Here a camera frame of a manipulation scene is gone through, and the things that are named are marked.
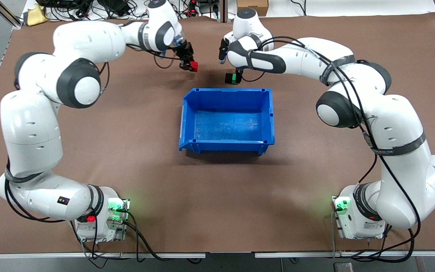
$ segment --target white robot link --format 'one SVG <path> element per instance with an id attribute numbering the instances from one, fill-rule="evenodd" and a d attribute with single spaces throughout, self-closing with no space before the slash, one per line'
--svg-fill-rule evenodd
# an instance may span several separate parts
<path id="1" fill-rule="evenodd" d="M 53 54 L 28 53 L 17 62 L 18 90 L 5 95 L 0 103 L 8 151 L 8 165 L 0 177 L 0 196 L 19 215 L 41 222 L 48 222 L 48 218 L 59 219 L 51 222 L 75 220 L 81 241 L 93 241 L 95 235 L 97 243 L 124 238 L 122 221 L 126 219 L 128 200 L 119 199 L 109 187 L 82 184 L 51 169 L 63 155 L 59 107 L 87 108 L 101 95 L 96 63 L 121 57 L 126 46 L 157 53 L 171 48 L 181 59 L 182 69 L 196 71 L 192 47 L 170 3 L 152 0 L 148 14 L 147 23 L 64 24 L 53 35 Z M 28 210 L 47 217 L 36 218 Z"/>
<path id="2" fill-rule="evenodd" d="M 233 32 L 224 36 L 219 52 L 220 63 L 227 58 L 236 68 L 237 74 L 227 76 L 227 82 L 239 83 L 243 69 L 317 79 L 331 86 L 316 103 L 320 119 L 339 128 L 365 124 L 373 136 L 364 132 L 381 159 L 381 180 L 347 186 L 333 201 L 340 210 L 340 236 L 381 238 L 385 223 L 409 229 L 418 223 L 416 215 L 425 219 L 435 209 L 435 155 L 409 101 L 385 95 L 392 82 L 387 70 L 357 61 L 350 49 L 320 38 L 290 40 L 274 50 L 272 43 L 254 10 L 238 12 Z"/>

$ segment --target gray floor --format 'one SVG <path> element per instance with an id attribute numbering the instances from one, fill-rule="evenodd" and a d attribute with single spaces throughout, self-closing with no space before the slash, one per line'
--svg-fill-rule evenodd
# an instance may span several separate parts
<path id="1" fill-rule="evenodd" d="M 24 6 L 24 0 L 5 0 L 10 9 L 18 14 Z M 11 26 L 0 17 L 0 60 L 7 47 L 11 34 Z M 300 263 L 293 265 L 288 259 L 283 259 L 283 271 L 332 272 L 334 262 L 346 262 L 346 260 L 332 260 L 326 258 L 302 258 Z M 415 258 L 400 264 L 387 263 L 359 263 L 352 262 L 355 272 L 418 272 Z M 426 270 L 435 272 L 435 258 L 424 258 Z M 280 259 L 256 259 L 250 253 L 229 253 L 229 254 L 208 254 L 201 264 L 192 265 L 186 260 L 173 260 L 169 262 L 159 262 L 156 260 L 146 260 L 144 263 L 137 263 L 135 260 L 109 261 L 101 271 L 123 272 L 136 270 L 142 272 L 194 272 L 194 271 L 254 271 L 254 272 L 280 272 Z M 80 272 L 97 270 L 84 258 L 26 258 L 26 259 L 0 259 L 0 272 L 3 271 L 26 271 L 40 272 L 66 271 Z"/>

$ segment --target brown table surface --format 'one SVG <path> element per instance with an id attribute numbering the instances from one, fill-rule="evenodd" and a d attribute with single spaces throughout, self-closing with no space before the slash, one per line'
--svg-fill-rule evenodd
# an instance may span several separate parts
<path id="1" fill-rule="evenodd" d="M 326 38 L 386 67 L 393 80 L 389 92 L 414 105 L 435 154 L 434 14 L 261 21 L 275 36 Z M 182 71 L 176 63 L 162 70 L 150 54 L 128 50 L 110 63 L 110 84 L 94 106 L 60 111 L 64 156 L 54 172 L 130 198 L 139 228 L 157 252 L 330 251 L 331 196 L 355 184 L 373 161 L 361 133 L 320 121 L 315 103 L 327 88 L 318 81 L 266 74 L 238 86 L 273 89 L 276 144 L 264 156 L 179 152 L 183 96 L 191 88 L 236 87 L 224 84 L 224 74 L 233 69 L 217 59 L 232 24 L 204 18 L 182 24 L 199 72 Z M 0 69 L 0 100 L 14 90 L 14 64 L 22 54 L 53 52 L 58 25 L 13 32 Z M 249 79 L 257 75 L 245 72 Z M 0 175 L 5 165 L 0 129 Z M 366 181 L 379 178 L 376 167 Z M 388 244 L 406 236 L 394 232 Z M 134 252 L 134 237 L 102 243 L 100 249 Z M 363 249 L 366 242 L 337 238 L 337 248 Z M 416 249 L 435 250 L 435 211 L 423 221 Z M 66 223 L 25 220 L 0 198 L 0 253 L 80 250 Z"/>

